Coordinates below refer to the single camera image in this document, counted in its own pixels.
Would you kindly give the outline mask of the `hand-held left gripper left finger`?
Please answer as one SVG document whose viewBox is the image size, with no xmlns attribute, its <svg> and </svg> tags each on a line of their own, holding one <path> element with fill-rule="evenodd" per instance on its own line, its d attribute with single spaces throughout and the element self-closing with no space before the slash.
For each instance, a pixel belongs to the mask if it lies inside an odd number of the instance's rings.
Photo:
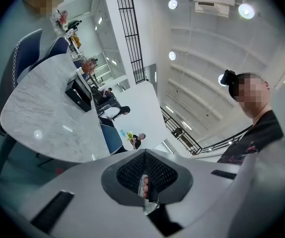
<svg viewBox="0 0 285 238">
<path fill-rule="evenodd" d="M 74 194 L 50 235 L 54 238 L 163 238 L 141 207 L 118 204 L 104 191 L 101 175 L 114 160 L 76 165 L 57 176 L 20 206 L 31 221 L 60 191 Z"/>
</svg>

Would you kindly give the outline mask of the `black metal railing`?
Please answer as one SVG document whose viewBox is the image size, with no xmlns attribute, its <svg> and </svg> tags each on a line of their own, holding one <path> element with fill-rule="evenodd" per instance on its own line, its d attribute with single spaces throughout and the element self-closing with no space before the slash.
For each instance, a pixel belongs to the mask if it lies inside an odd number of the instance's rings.
<svg viewBox="0 0 285 238">
<path fill-rule="evenodd" d="M 239 133 L 210 146 L 201 147 L 200 144 L 187 132 L 182 122 L 176 122 L 173 117 L 163 108 L 161 108 L 161 112 L 165 126 L 169 129 L 173 137 L 177 139 L 192 156 L 211 153 L 224 148 L 228 148 L 230 145 L 236 144 L 248 131 L 248 129 L 252 127 L 249 126 Z"/>
<path fill-rule="evenodd" d="M 135 83 L 146 80 L 134 0 L 117 0 Z"/>
</svg>

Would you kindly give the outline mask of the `sofa with yellow cushions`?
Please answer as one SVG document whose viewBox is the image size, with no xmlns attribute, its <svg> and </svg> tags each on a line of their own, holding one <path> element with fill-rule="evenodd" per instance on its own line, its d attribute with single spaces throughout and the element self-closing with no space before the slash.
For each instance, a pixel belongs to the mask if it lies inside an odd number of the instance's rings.
<svg viewBox="0 0 285 238">
<path fill-rule="evenodd" d="M 81 43 L 80 43 L 80 41 L 79 41 L 78 36 L 77 36 L 75 33 L 73 33 L 73 34 L 71 35 L 71 39 L 72 39 L 72 41 L 76 44 L 77 48 L 80 48 Z"/>
</svg>

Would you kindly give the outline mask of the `orange plant in white pot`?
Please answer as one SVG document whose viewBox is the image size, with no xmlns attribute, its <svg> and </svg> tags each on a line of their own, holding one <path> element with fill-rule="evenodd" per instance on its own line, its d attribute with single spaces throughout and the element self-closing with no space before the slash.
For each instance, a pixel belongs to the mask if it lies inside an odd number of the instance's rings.
<svg viewBox="0 0 285 238">
<path fill-rule="evenodd" d="M 97 67 L 98 59 L 95 58 L 86 58 L 82 59 L 83 64 L 82 68 L 77 69 L 78 72 L 82 74 L 92 74 L 94 73 L 95 68 Z"/>
</svg>

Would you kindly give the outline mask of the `pink chair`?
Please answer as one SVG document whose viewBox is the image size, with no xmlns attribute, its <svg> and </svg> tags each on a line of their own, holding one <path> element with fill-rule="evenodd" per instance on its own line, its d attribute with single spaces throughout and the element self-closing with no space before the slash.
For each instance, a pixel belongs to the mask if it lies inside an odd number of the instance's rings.
<svg viewBox="0 0 285 238">
<path fill-rule="evenodd" d="M 59 14 L 59 23 L 61 24 L 61 25 L 65 25 L 65 24 L 67 24 L 67 21 L 68 21 L 68 12 L 66 11 L 66 10 L 64 10 L 64 11 L 59 11 L 58 10 L 58 14 Z"/>
</svg>

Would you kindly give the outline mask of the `person's left hand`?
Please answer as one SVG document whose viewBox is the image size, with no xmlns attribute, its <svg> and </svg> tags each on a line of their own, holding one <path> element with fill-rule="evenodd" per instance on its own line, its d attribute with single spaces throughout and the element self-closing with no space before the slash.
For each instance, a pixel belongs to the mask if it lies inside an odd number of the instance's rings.
<svg viewBox="0 0 285 238">
<path fill-rule="evenodd" d="M 147 198 L 148 183 L 149 183 L 149 177 L 148 176 L 143 176 L 141 181 L 140 181 L 139 196 L 141 196 L 143 198 Z"/>
</svg>

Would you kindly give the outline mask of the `black drawer box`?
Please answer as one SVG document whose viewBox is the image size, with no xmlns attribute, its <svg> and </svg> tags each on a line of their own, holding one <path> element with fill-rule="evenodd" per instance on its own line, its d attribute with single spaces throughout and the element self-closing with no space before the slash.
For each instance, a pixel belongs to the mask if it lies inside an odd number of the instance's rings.
<svg viewBox="0 0 285 238">
<path fill-rule="evenodd" d="M 65 94 L 77 104 L 84 112 L 91 110 L 92 94 L 87 83 L 78 74 L 72 76 L 65 90 Z"/>
</svg>

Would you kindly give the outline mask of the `white ceiling air conditioner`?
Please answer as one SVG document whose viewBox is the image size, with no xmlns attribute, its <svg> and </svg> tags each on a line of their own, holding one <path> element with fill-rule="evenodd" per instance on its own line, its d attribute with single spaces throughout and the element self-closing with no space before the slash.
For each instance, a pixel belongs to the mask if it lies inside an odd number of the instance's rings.
<svg viewBox="0 0 285 238">
<path fill-rule="evenodd" d="M 230 7 L 235 6 L 235 0 L 194 0 L 195 12 L 220 17 L 229 17 Z"/>
</svg>

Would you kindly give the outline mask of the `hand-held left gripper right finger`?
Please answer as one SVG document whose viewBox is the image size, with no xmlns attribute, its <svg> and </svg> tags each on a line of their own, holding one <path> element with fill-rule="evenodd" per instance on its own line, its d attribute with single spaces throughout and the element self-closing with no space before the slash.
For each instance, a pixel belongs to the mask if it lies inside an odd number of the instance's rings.
<svg viewBox="0 0 285 238">
<path fill-rule="evenodd" d="M 285 227 L 285 138 L 241 166 L 194 160 L 194 183 L 167 206 L 181 230 L 170 238 L 277 237 Z"/>
</svg>

